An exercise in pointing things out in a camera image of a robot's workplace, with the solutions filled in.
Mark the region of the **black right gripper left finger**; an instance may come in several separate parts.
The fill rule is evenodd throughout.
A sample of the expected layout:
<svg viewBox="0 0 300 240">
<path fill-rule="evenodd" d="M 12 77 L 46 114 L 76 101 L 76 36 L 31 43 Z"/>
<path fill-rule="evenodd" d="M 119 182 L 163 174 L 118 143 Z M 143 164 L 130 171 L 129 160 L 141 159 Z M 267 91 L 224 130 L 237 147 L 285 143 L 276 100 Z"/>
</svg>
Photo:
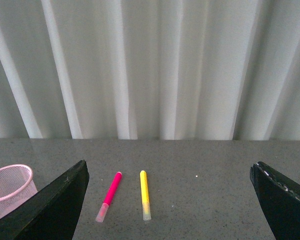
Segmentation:
<svg viewBox="0 0 300 240">
<path fill-rule="evenodd" d="M 74 236 L 89 172 L 85 160 L 0 219 L 0 240 L 71 240 Z"/>
</svg>

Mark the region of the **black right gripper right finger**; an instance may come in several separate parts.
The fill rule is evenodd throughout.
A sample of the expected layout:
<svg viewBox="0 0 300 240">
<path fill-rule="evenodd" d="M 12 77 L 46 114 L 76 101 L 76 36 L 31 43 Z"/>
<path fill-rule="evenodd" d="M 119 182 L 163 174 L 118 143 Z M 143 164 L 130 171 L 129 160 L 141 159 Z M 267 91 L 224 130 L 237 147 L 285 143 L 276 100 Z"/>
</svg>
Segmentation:
<svg viewBox="0 0 300 240">
<path fill-rule="evenodd" d="M 250 168 L 250 180 L 277 240 L 300 240 L 300 184 L 262 161 Z"/>
</svg>

